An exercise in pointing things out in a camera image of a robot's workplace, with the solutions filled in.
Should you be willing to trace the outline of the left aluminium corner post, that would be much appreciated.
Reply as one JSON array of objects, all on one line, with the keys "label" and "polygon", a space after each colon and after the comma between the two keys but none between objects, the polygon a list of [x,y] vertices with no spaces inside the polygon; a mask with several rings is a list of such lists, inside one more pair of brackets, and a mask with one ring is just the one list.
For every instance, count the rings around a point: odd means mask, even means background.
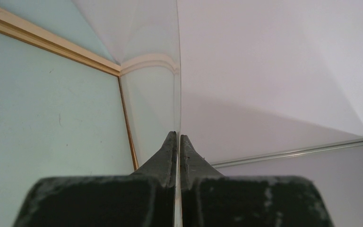
[{"label": "left aluminium corner post", "polygon": [[296,149],[296,150],[281,151],[281,152],[269,153],[269,154],[264,154],[264,155],[255,155],[255,156],[242,157],[242,158],[233,159],[233,160],[213,162],[213,163],[211,163],[211,165],[215,168],[238,166],[238,165],[243,165],[243,164],[247,164],[247,163],[267,161],[267,160],[273,160],[273,159],[279,159],[279,158],[297,157],[297,156],[303,156],[303,155],[308,155],[308,154],[315,154],[315,153],[333,151],[333,150],[342,149],[342,148],[351,148],[351,147],[359,147],[359,146],[363,146],[363,138],[344,141],[344,142],[330,143],[330,144],[326,144],[326,145],[313,146],[313,147],[308,147],[308,148],[301,148],[301,149]]}]

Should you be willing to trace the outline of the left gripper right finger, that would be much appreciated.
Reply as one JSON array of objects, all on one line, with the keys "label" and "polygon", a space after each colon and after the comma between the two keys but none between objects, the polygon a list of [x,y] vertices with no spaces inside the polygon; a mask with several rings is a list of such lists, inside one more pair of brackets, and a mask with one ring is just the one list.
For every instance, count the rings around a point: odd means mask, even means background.
[{"label": "left gripper right finger", "polygon": [[331,227],[315,185],[301,176],[225,176],[181,136],[182,221],[186,227]]}]

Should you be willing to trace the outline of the light wooden picture frame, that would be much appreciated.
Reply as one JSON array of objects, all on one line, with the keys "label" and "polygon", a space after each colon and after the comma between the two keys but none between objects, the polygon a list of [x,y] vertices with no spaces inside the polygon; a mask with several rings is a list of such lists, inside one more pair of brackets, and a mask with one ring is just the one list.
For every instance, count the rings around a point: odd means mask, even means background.
[{"label": "light wooden picture frame", "polygon": [[120,65],[70,0],[0,0],[0,34],[98,72],[121,75]]}]

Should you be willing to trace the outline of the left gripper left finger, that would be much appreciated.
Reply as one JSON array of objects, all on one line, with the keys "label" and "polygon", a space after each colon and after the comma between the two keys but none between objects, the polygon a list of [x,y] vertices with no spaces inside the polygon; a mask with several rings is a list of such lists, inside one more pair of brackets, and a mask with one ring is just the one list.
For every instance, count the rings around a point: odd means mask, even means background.
[{"label": "left gripper left finger", "polygon": [[42,178],[30,189],[16,227],[172,227],[177,134],[130,175]]}]

